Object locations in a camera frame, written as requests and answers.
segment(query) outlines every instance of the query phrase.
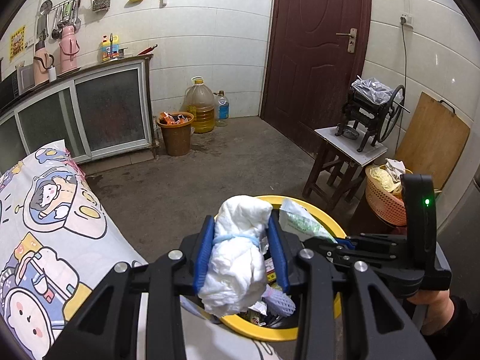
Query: power cord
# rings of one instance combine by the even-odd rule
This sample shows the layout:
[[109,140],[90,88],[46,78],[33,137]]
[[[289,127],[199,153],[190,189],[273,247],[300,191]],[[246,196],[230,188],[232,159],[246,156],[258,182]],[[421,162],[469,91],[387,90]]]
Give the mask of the power cord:
[[[402,24],[402,39],[403,39],[403,50],[405,51],[405,82],[403,86],[405,87],[405,97],[407,96],[407,46],[405,45],[405,32],[403,31],[403,26],[407,22],[407,20],[401,16],[400,23]],[[395,145],[395,153],[398,149],[398,141],[400,141],[400,131],[402,130],[402,120],[403,120],[403,108],[400,111],[400,125],[398,126],[398,136],[397,136],[397,144]]]

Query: cabinet door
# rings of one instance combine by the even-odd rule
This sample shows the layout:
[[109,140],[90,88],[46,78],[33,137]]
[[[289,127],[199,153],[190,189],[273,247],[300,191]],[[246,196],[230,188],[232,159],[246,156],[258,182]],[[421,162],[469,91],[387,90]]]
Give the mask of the cabinet door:
[[30,152],[37,151],[47,143],[64,139],[73,158],[85,154],[69,88],[28,105],[18,112],[18,117]]
[[15,116],[0,124],[0,173],[5,173],[27,156]]
[[92,156],[146,142],[137,68],[75,83]]

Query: yellow trash can rim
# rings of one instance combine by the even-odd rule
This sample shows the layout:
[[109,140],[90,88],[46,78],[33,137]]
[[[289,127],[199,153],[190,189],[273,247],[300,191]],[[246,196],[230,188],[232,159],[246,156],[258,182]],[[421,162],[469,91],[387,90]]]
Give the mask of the yellow trash can rim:
[[[311,215],[313,215],[317,220],[322,222],[326,226],[326,229],[329,230],[334,237],[345,238],[347,236],[343,229],[340,227],[340,225],[335,222],[335,220],[333,220],[331,216],[310,203],[304,202],[300,199],[280,195],[263,195],[256,197],[265,200],[266,202],[269,202],[275,209],[280,208],[285,198],[291,199],[294,202],[305,207]],[[340,295],[337,294],[334,300],[334,317],[337,318],[340,314]],[[224,323],[233,331],[245,337],[253,338],[255,340],[276,342],[293,341],[297,339],[297,327],[290,329],[272,329],[269,327],[261,327],[244,320],[238,315],[226,315],[225,317],[220,318],[220,321],[222,321],[222,323]]]

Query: silver screw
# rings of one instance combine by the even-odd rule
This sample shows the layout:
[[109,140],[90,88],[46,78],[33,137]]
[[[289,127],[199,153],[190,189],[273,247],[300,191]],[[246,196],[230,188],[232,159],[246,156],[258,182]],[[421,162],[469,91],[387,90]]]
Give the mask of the silver screw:
[[183,257],[183,253],[181,250],[174,249],[169,251],[169,259],[171,260],[180,260]]
[[307,260],[314,257],[314,252],[311,249],[302,249],[298,252],[298,254],[300,255],[300,257]]
[[365,272],[368,269],[368,265],[364,261],[356,261],[353,267],[359,272]]
[[123,272],[125,272],[128,269],[128,264],[126,262],[117,262],[115,264],[115,266],[113,267],[113,269],[118,274],[122,274]]

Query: black cable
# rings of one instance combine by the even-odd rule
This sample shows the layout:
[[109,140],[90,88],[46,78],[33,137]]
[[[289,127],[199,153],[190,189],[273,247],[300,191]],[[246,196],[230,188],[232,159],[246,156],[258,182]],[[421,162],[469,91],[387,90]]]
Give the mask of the black cable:
[[[406,97],[407,96],[407,46],[405,45],[405,33],[403,31],[404,22],[402,20],[400,20],[400,22],[402,23],[403,50],[405,51],[405,82],[403,86],[405,87],[405,97]],[[398,136],[397,136],[397,144],[395,145],[395,153],[397,152],[398,141],[400,140],[400,131],[402,130],[402,120],[403,120],[403,108],[401,108],[401,111],[400,111],[400,125],[398,126]]]

